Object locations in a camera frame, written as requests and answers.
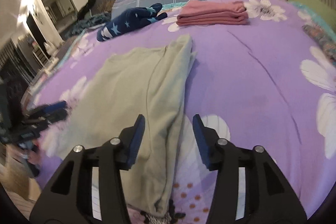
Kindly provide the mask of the black garment on headboard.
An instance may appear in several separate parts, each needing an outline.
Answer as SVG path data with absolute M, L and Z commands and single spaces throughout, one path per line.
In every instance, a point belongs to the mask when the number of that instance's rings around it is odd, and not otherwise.
M 96 0 L 88 0 L 87 3 L 77 13 L 77 21 L 83 20 L 85 15 L 90 12 L 95 3 Z

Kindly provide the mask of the purple floral bed sheet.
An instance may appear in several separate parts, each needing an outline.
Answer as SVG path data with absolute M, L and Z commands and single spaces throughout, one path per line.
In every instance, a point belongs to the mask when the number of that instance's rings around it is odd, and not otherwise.
M 303 30 L 312 12 L 280 0 L 270 4 L 285 18 L 179 27 L 175 8 L 166 19 L 107 42 L 88 32 L 34 102 L 65 100 L 74 108 L 108 58 L 189 34 L 197 56 L 186 82 L 173 186 L 182 223 L 205 223 L 215 187 L 216 173 L 205 169 L 190 137 L 195 114 L 236 146 L 264 146 L 311 216 L 335 184 L 335 67 Z

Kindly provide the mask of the white ladder shelf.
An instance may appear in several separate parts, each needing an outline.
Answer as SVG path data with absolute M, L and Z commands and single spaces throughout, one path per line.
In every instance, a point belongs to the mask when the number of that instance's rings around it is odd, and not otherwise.
M 40 47 L 36 47 L 33 49 L 33 56 L 36 59 L 36 61 L 45 68 L 46 65 L 49 62 L 49 58 L 46 56 L 46 54 L 40 49 Z

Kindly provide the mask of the green pillow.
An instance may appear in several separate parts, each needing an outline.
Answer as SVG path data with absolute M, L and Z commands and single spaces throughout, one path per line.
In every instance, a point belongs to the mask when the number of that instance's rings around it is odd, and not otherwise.
M 320 0 L 288 0 L 300 10 L 304 10 L 312 19 L 320 24 L 330 27 L 335 32 L 335 9 Z

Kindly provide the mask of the teal fuzzy blanket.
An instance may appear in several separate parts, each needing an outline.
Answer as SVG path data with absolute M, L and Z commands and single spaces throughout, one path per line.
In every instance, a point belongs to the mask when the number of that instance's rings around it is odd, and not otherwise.
M 110 13 L 103 12 L 101 14 L 96 14 L 90 18 L 84 18 L 72 24 L 68 31 L 64 34 L 64 40 L 71 38 L 72 36 L 78 36 L 82 33 L 83 30 L 98 26 L 100 24 L 110 21 Z

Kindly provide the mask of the grey long-sleeve shirt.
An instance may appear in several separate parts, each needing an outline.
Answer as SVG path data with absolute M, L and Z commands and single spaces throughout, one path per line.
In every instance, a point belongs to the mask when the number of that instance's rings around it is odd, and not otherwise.
M 117 137 L 143 115 L 145 132 L 135 165 L 121 174 L 122 187 L 128 205 L 163 217 L 173 188 L 186 80 L 197 55 L 192 47 L 186 34 L 161 48 L 113 54 L 93 79 L 81 79 L 68 121 L 46 132 L 42 149 L 64 159 L 78 144 L 93 148 Z

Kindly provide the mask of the white cat figurine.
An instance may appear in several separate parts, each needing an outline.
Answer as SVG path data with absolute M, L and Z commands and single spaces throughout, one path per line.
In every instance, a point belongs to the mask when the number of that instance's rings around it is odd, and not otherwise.
M 55 47 L 55 45 L 49 41 L 45 41 L 44 42 L 44 46 L 45 46 L 45 49 L 47 51 L 47 53 L 52 56 L 55 51 L 57 50 L 57 48 Z

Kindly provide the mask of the floral patterned folded cloth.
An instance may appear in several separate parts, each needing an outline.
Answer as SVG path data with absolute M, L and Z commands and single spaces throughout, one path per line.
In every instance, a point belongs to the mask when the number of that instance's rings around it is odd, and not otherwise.
M 335 42 L 333 39 L 318 25 L 305 24 L 302 26 L 303 31 L 312 38 L 323 51 L 325 56 L 335 63 L 336 52 Z

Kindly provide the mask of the folded pink garment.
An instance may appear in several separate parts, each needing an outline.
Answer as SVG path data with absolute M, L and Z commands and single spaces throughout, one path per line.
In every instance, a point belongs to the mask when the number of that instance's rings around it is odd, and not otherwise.
M 242 1 L 219 3 L 190 0 L 177 16 L 177 25 L 181 27 L 248 23 L 248 13 Z

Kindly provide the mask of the navy star fleece blanket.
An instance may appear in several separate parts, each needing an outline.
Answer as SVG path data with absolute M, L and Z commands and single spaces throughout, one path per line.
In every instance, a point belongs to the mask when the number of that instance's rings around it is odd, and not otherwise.
M 119 16 L 104 24 L 102 28 L 98 30 L 96 39 L 98 42 L 105 42 L 166 19 L 167 13 L 161 13 L 161 9 L 161 3 L 155 3 L 150 7 L 126 9 Z

